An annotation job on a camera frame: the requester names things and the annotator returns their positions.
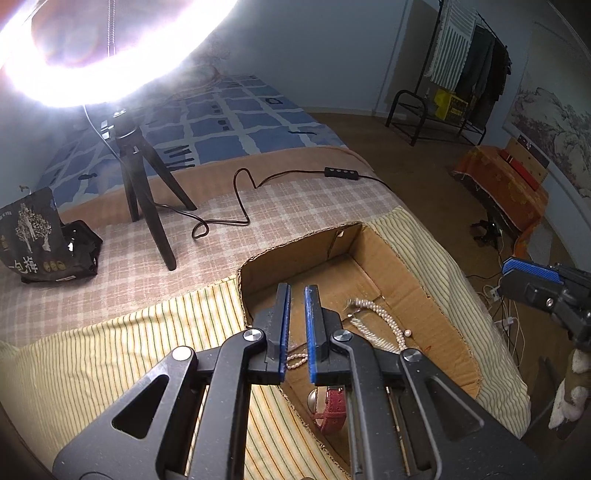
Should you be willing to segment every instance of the tree illustration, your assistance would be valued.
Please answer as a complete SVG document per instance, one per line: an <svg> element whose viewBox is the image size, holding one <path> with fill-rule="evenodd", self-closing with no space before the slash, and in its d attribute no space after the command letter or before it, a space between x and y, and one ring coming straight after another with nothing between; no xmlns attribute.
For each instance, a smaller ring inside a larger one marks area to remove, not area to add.
<svg viewBox="0 0 591 480"><path fill-rule="evenodd" d="M50 252L50 233L51 224L45 220L43 216L33 212L29 207L22 203L18 212L17 237L27 244L28 250L32 252L29 239L35 241L38 238L43 238L43 250Z"/></svg>

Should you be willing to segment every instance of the red box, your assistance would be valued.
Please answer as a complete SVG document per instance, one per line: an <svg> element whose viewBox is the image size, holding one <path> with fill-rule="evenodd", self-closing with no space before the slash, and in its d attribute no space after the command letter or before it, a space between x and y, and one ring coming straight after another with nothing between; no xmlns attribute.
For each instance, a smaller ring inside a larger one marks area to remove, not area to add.
<svg viewBox="0 0 591 480"><path fill-rule="evenodd" d="M530 187L534 189L534 191L540 188L540 184L536 181L533 175L528 172L525 167L514 157L509 156L509 158L507 158L507 162L509 162L509 165L513 167L513 169L527 182Z"/></svg>

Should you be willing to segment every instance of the blue gripper pad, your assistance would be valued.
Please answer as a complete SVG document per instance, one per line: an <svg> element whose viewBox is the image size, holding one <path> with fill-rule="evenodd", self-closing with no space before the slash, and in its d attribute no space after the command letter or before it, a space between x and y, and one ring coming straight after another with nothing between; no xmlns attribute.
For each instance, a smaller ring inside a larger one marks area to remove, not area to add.
<svg viewBox="0 0 591 480"><path fill-rule="evenodd" d="M281 382L285 380L287 372L287 340L290 334L290 314L291 314L291 287L287 286L285 295L285 306L283 308L283 321L281 323L281 343L279 344L279 375Z"/></svg>
<svg viewBox="0 0 591 480"><path fill-rule="evenodd" d="M306 314L306 341L308 343L308 371L310 382L316 384L316 336L314 335L314 314L312 295L308 287L304 290L304 310Z"/></svg>
<svg viewBox="0 0 591 480"><path fill-rule="evenodd" d="M543 267L535 263L525 262L518 258L510 258L503 264L503 275L506 275L511 270L521 270L536 277L543 278L545 280L553 281L555 283L563 283L560 279L558 272L548 267Z"/></svg>

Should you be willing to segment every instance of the red watch strap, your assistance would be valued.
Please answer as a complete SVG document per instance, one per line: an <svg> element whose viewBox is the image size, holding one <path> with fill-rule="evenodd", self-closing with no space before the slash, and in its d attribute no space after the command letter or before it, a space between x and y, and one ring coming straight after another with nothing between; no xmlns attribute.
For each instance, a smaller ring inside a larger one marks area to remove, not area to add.
<svg viewBox="0 0 591 480"><path fill-rule="evenodd" d="M347 408L345 391L342 388L329 388L326 391L326 407L324 412L315 413L312 418L320 426L320 433L330 435L336 433L345 425Z"/></svg>

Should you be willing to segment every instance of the tripod leg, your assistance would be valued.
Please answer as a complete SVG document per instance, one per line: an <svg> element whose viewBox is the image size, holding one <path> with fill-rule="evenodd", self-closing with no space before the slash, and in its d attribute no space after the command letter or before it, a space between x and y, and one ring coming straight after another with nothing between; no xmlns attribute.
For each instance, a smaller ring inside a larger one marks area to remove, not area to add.
<svg viewBox="0 0 591 480"><path fill-rule="evenodd" d="M160 158L160 155L158 155L158 152L156 152L154 147L144 139L142 139L140 147L145 159L150 165L152 165L152 168L156 171L160 178L164 180L164 183L168 186L168 188L173 191L173 193L181 202L183 202L183 205L185 205L186 209L197 210L197 207L185 193L182 187L178 184L173 174L168 171L166 165L162 161L162 158Z"/></svg>
<svg viewBox="0 0 591 480"><path fill-rule="evenodd" d="M152 192L150 190L150 184L148 183L148 177L144 170L144 159L142 158L142 154L140 152L132 153L127 156L127 158L128 164L131 166L129 172L130 180L135 187L134 190L137 195L139 206L144 213L144 218L148 224L152 238L154 238L154 242L156 243L160 255L162 255L164 263L166 263L168 269L170 271L175 270L177 268L177 261L174 257L172 248L170 248L170 243L168 243L168 238L166 237L166 232L162 226L162 221L160 221L158 210L152 199Z"/></svg>
<svg viewBox="0 0 591 480"><path fill-rule="evenodd" d="M121 157L121 161L127 166L127 155L124 154ZM125 196L127 197L127 205L129 206L129 214L131 215L131 221L137 222L139 220L138 201L135 196L134 186L129 178L128 168L121 165L121 175L123 176L123 186L125 188Z"/></svg>

